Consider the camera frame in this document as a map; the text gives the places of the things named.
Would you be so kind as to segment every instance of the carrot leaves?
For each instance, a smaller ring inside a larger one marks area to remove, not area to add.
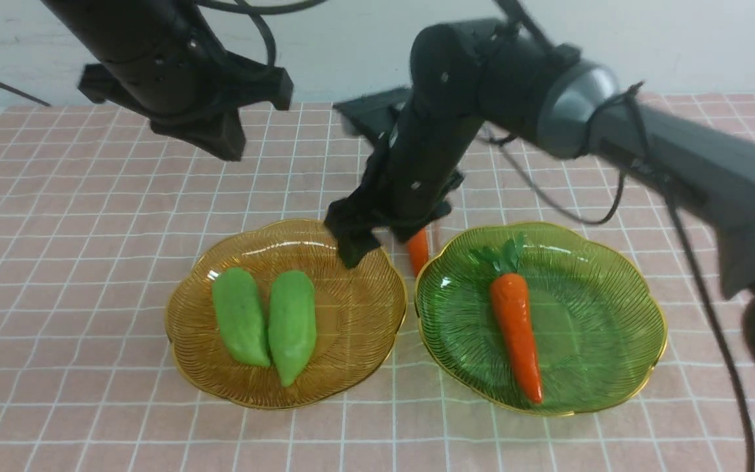
[[[480,264],[488,264],[498,274],[516,273],[520,266],[520,257],[524,250],[526,235],[521,233],[516,238],[509,238],[500,251],[491,246],[471,250],[471,256]]]

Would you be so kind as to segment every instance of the toy carrot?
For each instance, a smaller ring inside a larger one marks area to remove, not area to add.
[[[530,291],[525,278],[518,274],[523,248],[524,236],[521,234],[516,239],[507,240],[500,254],[486,247],[484,250],[474,250],[473,255],[491,264],[497,271],[497,278],[488,287],[488,292],[509,352],[512,373],[528,399],[533,403],[542,403],[543,385],[532,331]]]
[[[419,276],[419,272],[429,260],[429,245],[427,242],[427,227],[407,241],[407,252],[410,253],[410,263],[413,266],[413,276]]]

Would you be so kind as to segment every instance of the toy vegetable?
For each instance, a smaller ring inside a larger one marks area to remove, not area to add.
[[[521,234],[516,239],[507,240],[500,254],[490,247],[473,250],[471,254],[491,264],[497,271],[497,278],[489,286],[488,292],[509,352],[512,373],[528,399],[533,403],[542,403],[543,386],[530,317],[530,291],[525,278],[518,274],[523,248],[524,236]]]
[[[413,266],[413,276],[419,272],[429,260],[429,245],[427,242],[427,228],[423,227],[413,239],[407,241],[407,252],[410,253],[410,263]]]
[[[301,271],[287,271],[270,286],[269,344],[281,385],[298,377],[317,346],[317,305],[311,278]]]
[[[230,267],[212,282],[212,302],[225,348],[235,361],[270,367],[261,296],[252,274]]]

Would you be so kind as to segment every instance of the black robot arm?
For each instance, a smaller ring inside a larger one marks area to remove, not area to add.
[[[713,227],[722,294],[754,295],[744,323],[755,358],[755,143],[645,105],[634,116],[608,68],[515,22],[428,27],[414,41],[410,69],[411,89],[336,104],[354,134],[374,145],[357,190],[326,216],[345,265],[378,247],[375,227],[404,243],[450,213],[444,198],[461,184],[456,165],[491,122],[554,158],[592,153],[661,193],[670,189]]]
[[[290,108],[287,71],[227,51],[192,0],[43,3],[99,61],[86,66],[78,89],[95,104],[108,100],[147,117],[156,134],[240,161],[239,108]]]

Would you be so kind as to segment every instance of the plate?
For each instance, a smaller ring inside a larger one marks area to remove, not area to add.
[[[513,379],[488,287],[494,269],[471,256],[523,233],[521,275],[543,379],[531,403]],[[493,403],[537,416],[617,406],[643,388],[668,328],[637,268],[623,255],[548,223],[476,227],[458,234],[416,280],[419,332],[435,362]]]
[[[317,347],[288,388],[275,368],[239,364],[222,343],[212,281],[231,266],[254,276],[265,308],[270,284],[282,272],[303,271],[317,288]],[[176,288],[165,326],[177,369],[197,388],[242,406],[291,409],[357,385],[386,361],[404,322],[406,290],[386,251],[372,251],[348,271],[321,222],[284,220],[208,250]]]

